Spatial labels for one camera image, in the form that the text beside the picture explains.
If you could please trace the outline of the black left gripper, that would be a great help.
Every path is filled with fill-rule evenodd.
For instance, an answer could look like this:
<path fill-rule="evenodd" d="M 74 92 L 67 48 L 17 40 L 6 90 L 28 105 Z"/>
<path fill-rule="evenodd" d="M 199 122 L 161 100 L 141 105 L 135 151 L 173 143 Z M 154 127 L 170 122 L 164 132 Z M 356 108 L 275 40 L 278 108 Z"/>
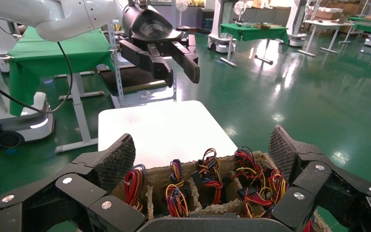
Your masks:
<path fill-rule="evenodd" d="M 196 39 L 189 34 L 182 39 L 182 34 L 159 12 L 138 3 L 128 5 L 122 14 L 122 26 L 128 40 L 120 40 L 121 56 L 131 64 L 147 71 L 154 79 L 164 80 L 168 87 L 173 85 L 173 70 L 168 62 L 160 57 L 152 56 L 138 46 L 160 44 L 159 51 L 163 57 L 171 56 L 183 68 L 189 80 L 200 82 L 199 57 L 196 54 Z"/>

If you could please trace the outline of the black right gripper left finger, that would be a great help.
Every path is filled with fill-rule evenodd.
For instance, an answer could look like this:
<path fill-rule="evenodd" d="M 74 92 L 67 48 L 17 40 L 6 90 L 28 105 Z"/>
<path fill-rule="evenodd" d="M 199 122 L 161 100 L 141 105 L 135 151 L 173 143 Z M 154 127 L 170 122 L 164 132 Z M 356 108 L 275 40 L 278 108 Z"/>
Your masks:
<path fill-rule="evenodd" d="M 46 232 L 71 222 L 83 232 L 134 232 L 144 215 L 112 195 L 132 168 L 130 134 L 83 153 L 58 173 L 0 195 L 0 232 Z"/>

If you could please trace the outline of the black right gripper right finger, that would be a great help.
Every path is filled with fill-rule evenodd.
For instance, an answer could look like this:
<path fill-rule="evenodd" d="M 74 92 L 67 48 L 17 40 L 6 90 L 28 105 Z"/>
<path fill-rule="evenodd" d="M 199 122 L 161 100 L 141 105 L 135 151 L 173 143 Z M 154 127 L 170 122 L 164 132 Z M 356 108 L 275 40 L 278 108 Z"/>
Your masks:
<path fill-rule="evenodd" d="M 335 165 L 317 146 L 294 140 L 276 125 L 269 155 L 288 189 L 272 218 L 300 232 L 317 207 L 351 232 L 371 232 L 371 182 Z"/>

